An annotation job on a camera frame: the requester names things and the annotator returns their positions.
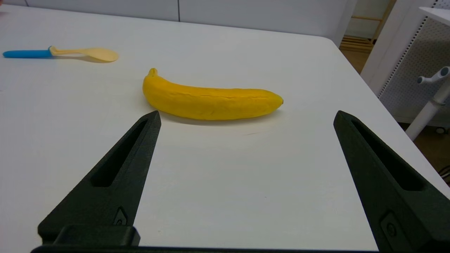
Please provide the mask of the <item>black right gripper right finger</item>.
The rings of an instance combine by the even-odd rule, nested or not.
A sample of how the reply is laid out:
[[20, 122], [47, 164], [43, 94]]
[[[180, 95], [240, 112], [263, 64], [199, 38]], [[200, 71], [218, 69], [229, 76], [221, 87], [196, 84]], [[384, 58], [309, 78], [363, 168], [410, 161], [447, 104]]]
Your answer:
[[379, 251], [449, 251], [449, 199], [357, 117], [333, 126]]

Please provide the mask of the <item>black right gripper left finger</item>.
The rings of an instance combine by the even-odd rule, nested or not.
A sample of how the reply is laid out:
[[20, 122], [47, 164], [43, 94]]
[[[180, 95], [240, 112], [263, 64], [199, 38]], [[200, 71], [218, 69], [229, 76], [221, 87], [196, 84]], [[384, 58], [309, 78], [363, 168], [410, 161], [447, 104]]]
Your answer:
[[38, 225], [43, 245], [137, 246], [134, 221], [161, 128], [143, 115]]

